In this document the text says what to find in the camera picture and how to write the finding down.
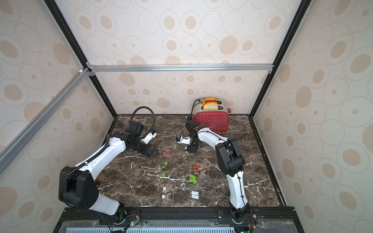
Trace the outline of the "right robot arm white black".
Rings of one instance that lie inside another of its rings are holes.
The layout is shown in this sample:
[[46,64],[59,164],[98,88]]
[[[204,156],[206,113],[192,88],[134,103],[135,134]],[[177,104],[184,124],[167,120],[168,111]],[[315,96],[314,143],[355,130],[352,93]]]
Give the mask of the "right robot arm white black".
[[204,125],[198,126],[193,119],[186,122],[186,128],[190,136],[180,137],[179,143],[186,144],[187,151],[196,152],[201,142],[215,149],[219,169],[228,180],[232,219],[236,223],[243,222],[249,214],[250,206],[243,182],[245,158],[238,141],[220,136]]

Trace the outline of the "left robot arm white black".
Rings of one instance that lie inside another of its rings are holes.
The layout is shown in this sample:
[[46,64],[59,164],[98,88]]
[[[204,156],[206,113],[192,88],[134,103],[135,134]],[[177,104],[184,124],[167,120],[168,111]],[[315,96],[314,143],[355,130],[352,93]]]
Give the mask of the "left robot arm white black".
[[104,168],[119,154],[131,149],[152,158],[158,154],[157,148],[149,142],[156,137],[150,128],[142,136],[143,125],[130,121],[125,131],[108,135],[105,143],[86,160],[60,171],[58,199],[70,207],[91,210],[113,217],[115,225],[122,224],[127,212],[123,203],[101,194],[96,186],[96,179]]

